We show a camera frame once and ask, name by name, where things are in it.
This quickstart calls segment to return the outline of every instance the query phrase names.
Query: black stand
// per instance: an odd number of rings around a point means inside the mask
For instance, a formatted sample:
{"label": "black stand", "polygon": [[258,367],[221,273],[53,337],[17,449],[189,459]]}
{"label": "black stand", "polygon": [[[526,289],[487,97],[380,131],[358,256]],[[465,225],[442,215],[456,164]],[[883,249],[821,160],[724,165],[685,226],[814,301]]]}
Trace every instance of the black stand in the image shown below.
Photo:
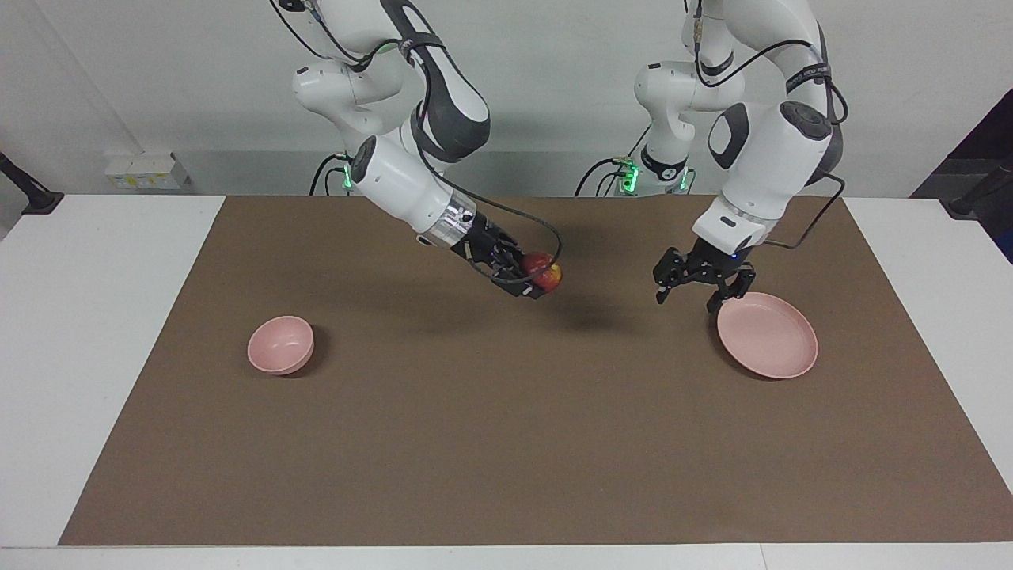
{"label": "black stand", "polygon": [[3,172],[10,178],[10,181],[14,182],[14,185],[21,188],[21,191],[28,196],[28,207],[21,212],[22,214],[49,214],[63,199],[63,192],[51,191],[31,174],[18,168],[2,152],[0,152],[0,172]]}
{"label": "black stand", "polygon": [[975,214],[975,203],[979,199],[999,191],[1010,183],[1013,183],[1013,155],[1007,156],[999,163],[998,168],[989,173],[988,176],[985,176],[985,179],[978,182],[975,187],[970,188],[970,191],[956,199],[943,201],[943,208],[955,220],[977,220],[978,215]]}

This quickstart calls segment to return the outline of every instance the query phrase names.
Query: red apple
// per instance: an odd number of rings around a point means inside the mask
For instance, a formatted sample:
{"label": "red apple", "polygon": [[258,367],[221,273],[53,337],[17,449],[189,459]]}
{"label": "red apple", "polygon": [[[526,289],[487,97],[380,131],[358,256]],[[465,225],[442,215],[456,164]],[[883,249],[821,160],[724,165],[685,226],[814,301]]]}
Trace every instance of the red apple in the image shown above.
{"label": "red apple", "polygon": [[538,284],[546,294],[551,294],[553,290],[559,287],[559,281],[563,278],[563,271],[559,268],[559,263],[552,263],[549,266],[549,261],[552,260],[552,256],[548,253],[543,253],[541,251],[534,251],[528,253],[521,257],[521,268],[528,273],[528,275],[538,274],[532,281]]}

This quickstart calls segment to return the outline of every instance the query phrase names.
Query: black velcro strap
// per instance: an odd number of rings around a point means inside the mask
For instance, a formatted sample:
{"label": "black velcro strap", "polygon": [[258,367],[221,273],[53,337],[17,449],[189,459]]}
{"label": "black velcro strap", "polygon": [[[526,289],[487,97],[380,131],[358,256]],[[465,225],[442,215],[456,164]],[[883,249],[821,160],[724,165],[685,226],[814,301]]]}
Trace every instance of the black velcro strap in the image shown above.
{"label": "black velcro strap", "polygon": [[803,67],[801,71],[794,74],[788,82],[785,83],[785,88],[790,93],[798,88],[800,85],[806,81],[814,81],[816,79],[830,79],[830,64],[829,63],[817,63],[807,67]]}
{"label": "black velcro strap", "polygon": [[404,39],[401,39],[401,43],[397,46],[397,49],[401,52],[404,59],[408,59],[411,51],[418,48],[446,49],[439,35],[436,33],[424,33],[421,31],[415,31],[405,36]]}

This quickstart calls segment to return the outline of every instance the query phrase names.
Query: pink bowl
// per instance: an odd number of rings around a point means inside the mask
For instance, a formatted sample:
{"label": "pink bowl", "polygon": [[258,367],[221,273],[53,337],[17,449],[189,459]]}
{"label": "pink bowl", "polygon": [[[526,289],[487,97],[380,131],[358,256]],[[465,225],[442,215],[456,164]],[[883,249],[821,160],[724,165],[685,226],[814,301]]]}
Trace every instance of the pink bowl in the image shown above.
{"label": "pink bowl", "polygon": [[284,377],[298,372],[313,356],[313,328],[298,317],[279,317],[250,337],[246,357],[261,373]]}
{"label": "pink bowl", "polygon": [[808,320],[773,296],[747,294],[724,304],[717,333],[728,353],[750,371],[784,381],[808,373],[820,345]]}

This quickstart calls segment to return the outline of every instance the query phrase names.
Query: white wall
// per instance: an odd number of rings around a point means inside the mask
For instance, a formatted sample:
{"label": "white wall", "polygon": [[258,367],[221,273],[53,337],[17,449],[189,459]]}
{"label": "white wall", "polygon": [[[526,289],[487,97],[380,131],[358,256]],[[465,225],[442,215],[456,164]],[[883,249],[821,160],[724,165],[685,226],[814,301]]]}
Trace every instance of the white wall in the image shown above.
{"label": "white wall", "polygon": [[[332,128],[291,94],[308,54],[267,0],[35,1],[141,143],[176,151],[202,192],[304,191],[307,169],[335,144]],[[103,154],[125,142],[14,2],[0,0],[0,148],[52,186],[110,191]],[[852,106],[840,167],[852,195],[909,194],[1013,82],[1007,0],[810,2]],[[678,0],[416,4],[492,108],[484,150],[495,154],[455,173],[491,192],[571,192],[583,164],[625,152],[645,125],[632,93],[639,67],[688,59]],[[769,63],[748,77],[751,99],[777,97]],[[418,92],[412,83],[385,111],[403,112]],[[698,117],[699,130],[710,119]],[[719,186],[706,153],[694,156],[699,189]],[[0,185],[0,224],[17,209],[12,192]]]}

